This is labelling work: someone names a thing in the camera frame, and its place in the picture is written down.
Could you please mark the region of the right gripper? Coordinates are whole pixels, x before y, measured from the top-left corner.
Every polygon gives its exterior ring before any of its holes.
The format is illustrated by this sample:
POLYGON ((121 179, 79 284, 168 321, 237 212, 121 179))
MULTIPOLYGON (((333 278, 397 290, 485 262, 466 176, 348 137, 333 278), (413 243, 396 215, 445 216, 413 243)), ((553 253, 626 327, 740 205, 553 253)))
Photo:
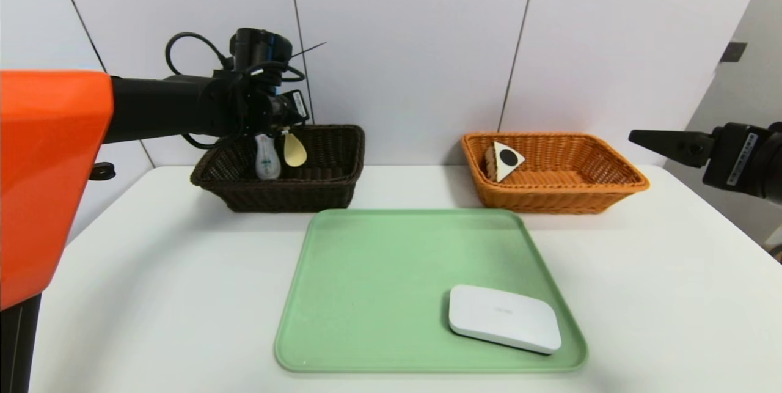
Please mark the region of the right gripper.
POLYGON ((727 123, 711 134, 633 130, 628 140, 670 161, 702 168, 702 182, 715 189, 781 204, 781 123, 768 128, 727 123))

